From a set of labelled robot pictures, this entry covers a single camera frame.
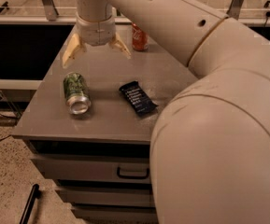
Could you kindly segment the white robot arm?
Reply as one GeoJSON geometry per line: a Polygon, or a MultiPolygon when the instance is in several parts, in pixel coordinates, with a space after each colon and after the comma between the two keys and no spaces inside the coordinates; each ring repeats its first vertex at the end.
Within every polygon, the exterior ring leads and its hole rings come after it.
{"type": "Polygon", "coordinates": [[[196,76],[158,117],[149,166],[159,224],[270,224],[270,42],[196,0],[77,0],[84,43],[112,11],[196,76]]]}

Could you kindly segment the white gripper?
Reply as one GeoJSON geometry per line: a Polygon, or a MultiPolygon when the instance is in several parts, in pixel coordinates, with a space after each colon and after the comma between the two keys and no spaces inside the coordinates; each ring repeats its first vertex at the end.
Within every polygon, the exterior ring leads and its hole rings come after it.
{"type": "Polygon", "coordinates": [[[77,33],[74,33],[64,51],[62,57],[62,67],[68,68],[74,60],[86,52],[86,47],[83,43],[91,46],[108,45],[112,49],[121,52],[127,59],[131,58],[131,52],[128,50],[120,35],[116,33],[116,26],[113,17],[105,21],[85,21],[80,16],[77,16],[77,33]]]}

